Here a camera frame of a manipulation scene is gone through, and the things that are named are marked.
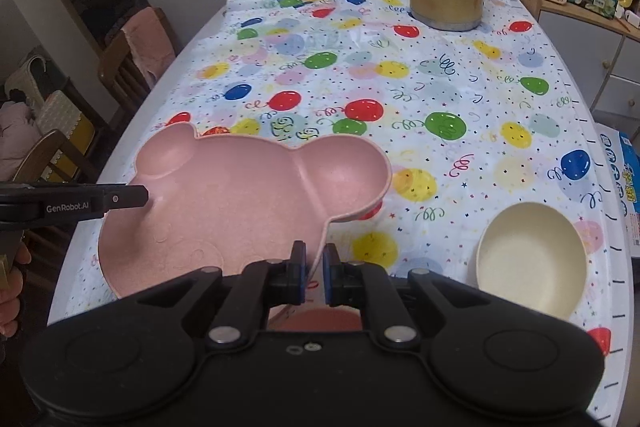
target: cardboard box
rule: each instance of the cardboard box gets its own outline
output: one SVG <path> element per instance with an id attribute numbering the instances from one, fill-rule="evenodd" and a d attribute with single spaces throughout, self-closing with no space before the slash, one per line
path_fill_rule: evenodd
<path id="1" fill-rule="evenodd" d="M 640 257 L 640 162 L 626 134 L 596 123 L 618 192 L 631 257 Z"/>

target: metal screw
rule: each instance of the metal screw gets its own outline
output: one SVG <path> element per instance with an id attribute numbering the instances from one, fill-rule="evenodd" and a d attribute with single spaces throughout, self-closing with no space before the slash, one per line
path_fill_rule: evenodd
<path id="1" fill-rule="evenodd" d="M 290 355 L 302 355 L 302 353 L 304 353 L 304 349 L 300 346 L 287 346 L 285 351 Z"/>
<path id="2" fill-rule="evenodd" d="M 418 333 L 409 326 L 391 326 L 386 328 L 385 337 L 391 342 L 405 343 L 412 341 Z"/>
<path id="3" fill-rule="evenodd" d="M 209 338 L 217 344 L 229 344 L 240 338 L 240 331 L 232 326 L 218 326 L 209 331 Z"/>
<path id="4" fill-rule="evenodd" d="M 322 346 L 315 342 L 308 342 L 305 344 L 305 349 L 307 351 L 320 351 L 322 349 Z"/>

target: human hand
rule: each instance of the human hand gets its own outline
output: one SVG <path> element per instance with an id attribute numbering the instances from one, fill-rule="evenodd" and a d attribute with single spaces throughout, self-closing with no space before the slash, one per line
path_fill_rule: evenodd
<path id="1" fill-rule="evenodd" d="M 31 262 L 31 253 L 23 243 L 20 243 L 17 253 L 15 254 L 15 262 L 20 264 L 29 264 Z M 18 322 L 15 317 L 20 311 L 20 301 L 18 295 L 22 292 L 22 273 L 16 267 L 9 272 L 9 288 L 0 290 L 0 334 L 6 337 L 12 337 L 18 330 Z"/>

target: table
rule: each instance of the table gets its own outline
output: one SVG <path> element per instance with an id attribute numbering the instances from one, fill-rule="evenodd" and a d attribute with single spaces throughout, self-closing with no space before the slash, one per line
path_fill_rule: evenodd
<path id="1" fill-rule="evenodd" d="M 174 89 L 180 80 L 191 60 L 191 52 L 197 43 L 206 37 L 215 35 L 222 26 L 223 19 L 224 9 L 222 8 L 191 39 L 191 42 L 174 60 L 174 63 L 165 71 L 120 138 L 118 145 L 113 150 L 100 174 L 98 183 L 126 182 L 122 179 L 123 167 L 130 165 L 133 156 L 137 152 L 136 147 L 140 136 L 146 131 L 158 108 L 164 103 L 169 92 Z M 100 268 L 97 265 L 96 246 L 101 225 L 101 219 L 78 223 L 74 237 L 66 251 L 65 261 L 56 284 L 56 291 L 49 311 L 49 324 L 115 299 L 107 283 L 102 278 Z M 88 278 L 89 282 L 92 282 L 92 286 L 85 285 L 81 288 L 82 279 L 77 277 L 78 270 L 82 264 L 82 259 L 87 257 L 88 253 L 90 253 L 89 259 L 95 259 L 95 261 L 92 261 L 94 270 L 91 273 L 86 273 L 84 282 L 86 283 Z M 83 301 L 76 305 L 76 302 L 78 302 L 77 295 L 82 291 L 90 291 L 96 297 L 91 299 L 89 304 Z"/>
<path id="2" fill-rule="evenodd" d="M 363 135 L 388 155 L 392 189 L 363 219 L 332 225 L 328 241 L 344 260 L 400 277 L 428 267 L 463 282 L 492 217 L 519 201 L 549 204 L 588 250 L 585 292 L 570 321 L 607 355 L 590 412 L 612 425 L 628 373 L 632 280 L 620 202 L 588 107 L 518 0 L 484 0 L 482 24 L 465 34 L 420 25 L 407 6 L 229 0 L 220 32 L 179 57 L 180 81 L 154 92 L 164 103 L 127 131 L 130 145 L 104 180 L 129 181 L 136 149 L 179 120 L 199 134 L 257 134 L 290 146 Z M 113 299 L 97 233 L 83 225 L 74 238 L 86 250 L 72 245 L 71 287 L 56 292 L 63 315 Z"/>

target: pink bear-shaped plate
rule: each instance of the pink bear-shaped plate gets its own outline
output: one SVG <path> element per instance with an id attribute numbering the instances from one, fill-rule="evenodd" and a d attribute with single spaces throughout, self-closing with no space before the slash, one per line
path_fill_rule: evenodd
<path id="1" fill-rule="evenodd" d="M 197 137 L 190 123 L 152 136 L 135 162 L 142 208 L 112 210 L 98 240 L 100 268 L 124 297 L 202 266 L 226 275 L 264 259 L 288 259 L 306 243 L 311 273 L 331 221 L 372 210 L 391 167 L 372 142 L 348 134 L 291 149 L 255 136 Z"/>

